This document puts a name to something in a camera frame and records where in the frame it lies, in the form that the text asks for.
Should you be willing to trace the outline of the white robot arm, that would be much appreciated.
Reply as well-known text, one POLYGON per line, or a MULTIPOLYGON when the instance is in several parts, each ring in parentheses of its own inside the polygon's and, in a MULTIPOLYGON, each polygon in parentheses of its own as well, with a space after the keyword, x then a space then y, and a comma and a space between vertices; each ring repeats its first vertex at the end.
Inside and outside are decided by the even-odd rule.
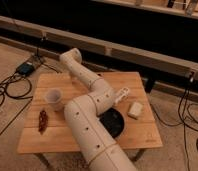
POLYGON ((64 115, 91 171, 137 171, 134 164, 108 133, 98 116, 110 109, 115 100, 112 86, 81 64, 77 48, 60 55, 61 63, 76 76, 89 93, 71 99, 64 115))

